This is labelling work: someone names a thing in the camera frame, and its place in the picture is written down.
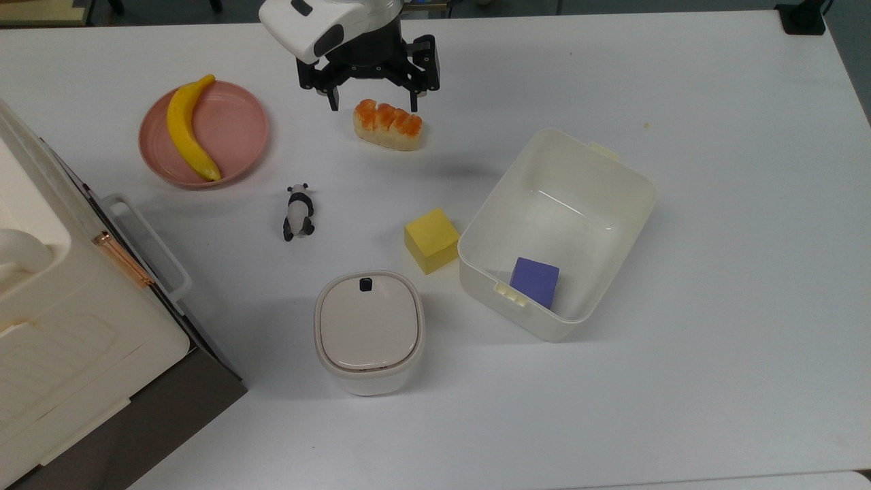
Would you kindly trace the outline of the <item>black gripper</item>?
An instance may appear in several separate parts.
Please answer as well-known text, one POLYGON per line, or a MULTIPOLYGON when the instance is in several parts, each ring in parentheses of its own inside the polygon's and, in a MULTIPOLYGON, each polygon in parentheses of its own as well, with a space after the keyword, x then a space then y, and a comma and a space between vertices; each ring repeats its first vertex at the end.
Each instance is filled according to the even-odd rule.
POLYGON ((410 94, 410 111, 418 112, 418 99, 436 92, 441 86, 440 62, 436 37, 427 34, 405 42, 401 22, 393 20, 364 32, 326 55, 327 64, 296 60, 299 85, 326 97, 332 111, 339 111, 338 86, 348 78, 390 80, 402 84, 410 94))

